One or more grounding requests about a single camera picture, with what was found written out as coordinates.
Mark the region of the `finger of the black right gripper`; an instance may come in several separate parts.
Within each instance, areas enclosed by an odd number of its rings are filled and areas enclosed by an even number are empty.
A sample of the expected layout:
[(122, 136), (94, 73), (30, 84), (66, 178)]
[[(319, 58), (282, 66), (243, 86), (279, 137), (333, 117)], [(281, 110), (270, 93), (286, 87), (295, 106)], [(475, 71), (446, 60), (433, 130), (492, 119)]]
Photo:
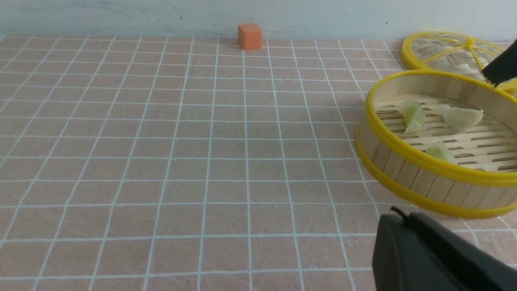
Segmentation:
[(494, 87), (517, 77), (517, 41), (486, 65), (482, 72)]

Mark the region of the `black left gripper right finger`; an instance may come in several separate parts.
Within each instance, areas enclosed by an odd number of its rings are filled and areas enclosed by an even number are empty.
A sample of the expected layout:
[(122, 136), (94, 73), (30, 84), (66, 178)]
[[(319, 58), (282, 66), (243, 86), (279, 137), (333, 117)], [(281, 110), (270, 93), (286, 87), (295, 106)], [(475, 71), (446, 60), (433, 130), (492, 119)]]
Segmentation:
[(516, 270), (489, 256), (422, 213), (406, 216), (410, 227), (447, 272), (468, 291), (515, 291)]

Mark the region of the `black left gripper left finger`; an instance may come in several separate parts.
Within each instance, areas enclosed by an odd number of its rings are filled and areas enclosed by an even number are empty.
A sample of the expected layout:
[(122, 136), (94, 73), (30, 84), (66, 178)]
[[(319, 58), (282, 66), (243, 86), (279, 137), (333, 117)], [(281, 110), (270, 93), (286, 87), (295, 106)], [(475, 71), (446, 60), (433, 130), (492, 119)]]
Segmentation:
[(467, 291), (432, 253), (397, 207), (377, 226), (372, 269), (377, 291)]

